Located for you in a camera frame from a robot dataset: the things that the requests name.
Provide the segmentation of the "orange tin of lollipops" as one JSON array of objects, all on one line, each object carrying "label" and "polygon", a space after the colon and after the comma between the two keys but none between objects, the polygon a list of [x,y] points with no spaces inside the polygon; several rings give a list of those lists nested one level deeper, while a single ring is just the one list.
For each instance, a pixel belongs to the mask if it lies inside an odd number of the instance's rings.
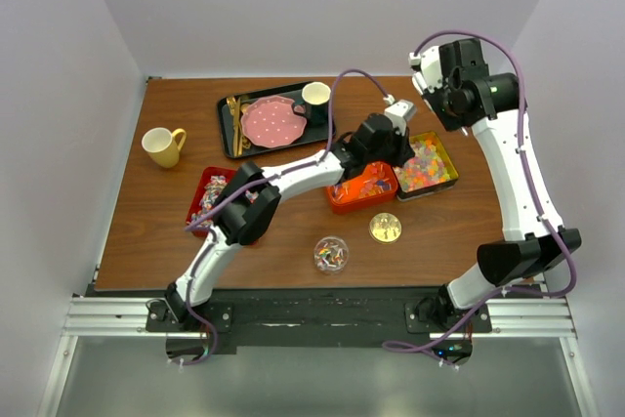
[{"label": "orange tin of lollipops", "polygon": [[384,162],[370,163],[361,175],[325,188],[331,210],[337,215],[390,201],[396,196],[397,189],[395,171]]}]

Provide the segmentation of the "gold tin of gummies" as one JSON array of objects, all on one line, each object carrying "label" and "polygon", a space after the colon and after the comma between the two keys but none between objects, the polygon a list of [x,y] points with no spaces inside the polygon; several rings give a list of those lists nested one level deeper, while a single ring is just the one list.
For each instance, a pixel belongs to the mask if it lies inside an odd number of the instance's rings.
[{"label": "gold tin of gummies", "polygon": [[414,156],[394,169],[399,201],[431,195],[457,183],[459,173],[436,132],[411,136],[409,143]]}]

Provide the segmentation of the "gold jar lid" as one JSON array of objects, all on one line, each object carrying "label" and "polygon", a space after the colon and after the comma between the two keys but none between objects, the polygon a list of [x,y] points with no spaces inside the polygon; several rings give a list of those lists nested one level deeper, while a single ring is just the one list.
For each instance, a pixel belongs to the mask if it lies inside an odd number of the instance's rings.
[{"label": "gold jar lid", "polygon": [[376,214],[369,222],[371,237],[383,244],[392,244],[398,241],[402,233],[402,225],[397,216],[383,212]]}]

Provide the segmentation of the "clear plastic jar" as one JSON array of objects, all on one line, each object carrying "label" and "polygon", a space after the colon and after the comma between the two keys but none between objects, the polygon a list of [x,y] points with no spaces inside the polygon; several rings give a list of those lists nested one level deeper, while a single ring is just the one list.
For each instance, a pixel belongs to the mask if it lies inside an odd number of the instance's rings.
[{"label": "clear plastic jar", "polygon": [[313,249],[313,264],[321,272],[339,273],[349,261],[349,247],[343,238],[325,236]]}]

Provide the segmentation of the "red tin of candies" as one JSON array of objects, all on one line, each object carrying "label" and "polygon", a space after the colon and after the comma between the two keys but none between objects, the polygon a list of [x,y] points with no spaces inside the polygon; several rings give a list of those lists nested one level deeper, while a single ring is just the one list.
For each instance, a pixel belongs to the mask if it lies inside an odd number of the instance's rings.
[{"label": "red tin of candies", "polygon": [[[198,219],[209,213],[215,205],[221,203],[219,199],[222,191],[236,174],[235,170],[222,167],[206,167],[200,177],[195,195],[189,206],[186,225],[192,225]],[[217,213],[218,220],[223,221],[227,215],[241,215],[254,204],[259,196],[258,188],[247,189],[234,201]]]}]

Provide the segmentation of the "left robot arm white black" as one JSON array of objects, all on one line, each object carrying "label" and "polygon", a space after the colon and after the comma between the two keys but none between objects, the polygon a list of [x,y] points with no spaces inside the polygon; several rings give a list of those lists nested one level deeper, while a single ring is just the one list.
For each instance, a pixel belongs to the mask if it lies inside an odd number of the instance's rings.
[{"label": "left robot arm white black", "polygon": [[372,113],[341,138],[311,156],[279,166],[243,164],[209,212],[212,225],[188,268],[164,294],[167,325],[191,331],[201,322],[225,267],[245,246],[268,230],[278,205],[317,188],[338,185],[359,176],[373,162],[402,166],[414,155],[409,129],[402,118]]}]

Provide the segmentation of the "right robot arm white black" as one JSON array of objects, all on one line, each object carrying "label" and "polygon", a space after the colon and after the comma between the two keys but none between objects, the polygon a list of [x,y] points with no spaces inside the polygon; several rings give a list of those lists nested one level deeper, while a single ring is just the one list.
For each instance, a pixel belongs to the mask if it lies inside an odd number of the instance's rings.
[{"label": "right robot arm white black", "polygon": [[420,308],[455,332],[487,295],[521,293],[521,281],[570,264],[581,235],[566,227],[542,179],[516,70],[492,73],[477,38],[413,52],[410,66],[414,87],[444,129],[476,138],[501,211],[502,240],[481,245],[476,263]]}]

